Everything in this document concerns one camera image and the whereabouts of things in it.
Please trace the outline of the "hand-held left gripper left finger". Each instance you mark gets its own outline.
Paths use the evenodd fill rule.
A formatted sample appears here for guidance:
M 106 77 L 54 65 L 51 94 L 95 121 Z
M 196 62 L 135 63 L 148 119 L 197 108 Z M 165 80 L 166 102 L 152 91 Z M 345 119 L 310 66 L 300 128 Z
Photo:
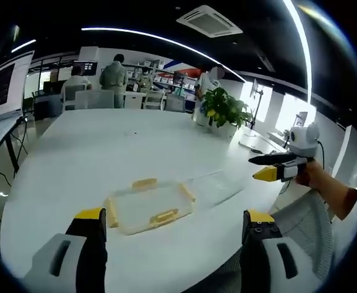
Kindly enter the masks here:
M 32 257 L 23 284 L 29 292 L 104 292 L 106 210 L 83 210 Z

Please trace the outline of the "person's right hand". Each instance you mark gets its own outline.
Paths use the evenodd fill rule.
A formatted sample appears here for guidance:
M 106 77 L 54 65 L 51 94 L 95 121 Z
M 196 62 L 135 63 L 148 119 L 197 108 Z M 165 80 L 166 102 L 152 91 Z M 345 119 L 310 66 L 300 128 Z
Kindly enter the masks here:
M 331 184 L 332 177 L 314 159 L 307 162 L 303 171 L 295 177 L 295 182 L 299 185 L 310 187 L 322 192 Z

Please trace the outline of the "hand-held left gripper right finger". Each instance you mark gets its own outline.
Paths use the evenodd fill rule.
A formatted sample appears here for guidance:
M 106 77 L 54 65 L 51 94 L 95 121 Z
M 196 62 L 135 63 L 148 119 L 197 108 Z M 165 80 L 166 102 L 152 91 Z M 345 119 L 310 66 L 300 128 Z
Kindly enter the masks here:
M 243 213 L 242 292 L 316 292 L 332 265 L 326 214 L 305 209 Z

